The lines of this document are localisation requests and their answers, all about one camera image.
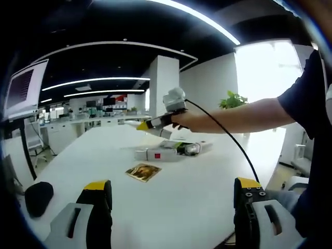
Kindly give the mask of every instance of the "green object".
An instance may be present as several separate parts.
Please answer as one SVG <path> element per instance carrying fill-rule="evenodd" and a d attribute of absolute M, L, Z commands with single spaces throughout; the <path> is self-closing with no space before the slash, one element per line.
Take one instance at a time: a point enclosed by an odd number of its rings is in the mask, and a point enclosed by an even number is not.
<path fill-rule="evenodd" d="M 229 98 L 221 100 L 219 103 L 219 107 L 221 109 L 230 109 L 248 103 L 248 98 L 239 96 L 237 93 L 233 93 L 232 91 L 227 91 L 227 95 Z"/>

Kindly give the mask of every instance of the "white pillar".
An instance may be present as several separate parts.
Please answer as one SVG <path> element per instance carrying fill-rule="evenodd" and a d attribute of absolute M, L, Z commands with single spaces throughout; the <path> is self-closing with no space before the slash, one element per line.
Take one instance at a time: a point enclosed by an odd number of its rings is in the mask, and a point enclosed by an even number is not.
<path fill-rule="evenodd" d="M 150 115 L 157 117 L 166 112 L 162 97 L 179 87 L 179 61 L 157 56 L 150 65 Z"/>

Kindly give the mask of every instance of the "black cable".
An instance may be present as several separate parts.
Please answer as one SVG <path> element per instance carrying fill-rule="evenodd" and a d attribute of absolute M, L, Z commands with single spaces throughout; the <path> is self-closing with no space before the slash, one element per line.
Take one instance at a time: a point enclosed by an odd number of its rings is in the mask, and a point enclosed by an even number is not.
<path fill-rule="evenodd" d="M 54 151 L 52 150 L 51 146 L 49 146 L 47 143 L 44 142 L 44 140 L 39 136 L 38 132 L 36 131 L 36 129 L 33 127 L 33 124 L 31 123 L 31 121 L 29 120 L 32 129 L 36 132 L 37 136 L 39 137 L 40 140 L 42 140 L 43 144 L 46 144 L 47 147 L 50 148 L 50 150 L 52 151 L 53 155 L 57 155 L 54 153 Z"/>
<path fill-rule="evenodd" d="M 185 101 L 189 102 L 190 104 L 193 104 L 194 106 L 196 106 L 197 108 L 199 108 L 201 111 L 203 111 L 205 114 L 207 114 L 213 121 L 215 121 L 225 132 L 227 135 L 229 135 L 231 137 L 231 139 L 233 139 L 233 141 L 236 143 L 236 145 L 240 148 L 241 152 L 244 154 L 245 158 L 247 159 L 253 173 L 254 173 L 254 176 L 255 176 L 255 179 L 256 181 L 259 183 L 259 179 L 258 179 L 258 176 L 256 174 L 256 171 L 255 171 L 255 168 L 253 166 L 253 164 L 251 163 L 247 153 L 244 151 L 244 149 L 242 148 L 242 146 L 239 144 L 239 142 L 233 137 L 232 134 L 230 134 L 230 132 L 228 130 L 226 130 L 226 128 L 221 124 L 219 123 L 218 120 L 216 120 L 211 114 L 209 114 L 207 111 L 205 111 L 202 107 L 200 107 L 199 105 L 195 104 L 194 102 L 186 99 Z"/>

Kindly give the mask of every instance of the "hand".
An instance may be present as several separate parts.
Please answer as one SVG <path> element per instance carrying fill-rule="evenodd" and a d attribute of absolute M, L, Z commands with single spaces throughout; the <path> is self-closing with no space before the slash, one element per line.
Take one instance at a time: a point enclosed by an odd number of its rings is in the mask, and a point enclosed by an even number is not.
<path fill-rule="evenodd" d="M 179 130 L 185 127 L 191 131 L 198 131 L 198 121 L 199 116 L 189 110 L 187 110 L 185 113 L 172 116 L 173 128 L 179 126 Z"/>

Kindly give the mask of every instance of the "window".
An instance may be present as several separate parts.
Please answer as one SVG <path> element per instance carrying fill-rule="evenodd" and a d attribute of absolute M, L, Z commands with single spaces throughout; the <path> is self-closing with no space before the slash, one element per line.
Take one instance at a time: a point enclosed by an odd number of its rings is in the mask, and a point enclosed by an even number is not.
<path fill-rule="evenodd" d="M 145 110 L 150 109 L 150 89 L 145 92 Z"/>
<path fill-rule="evenodd" d="M 290 40 L 272 40 L 236 48 L 238 93 L 249 102 L 275 98 L 295 83 L 302 69 Z"/>

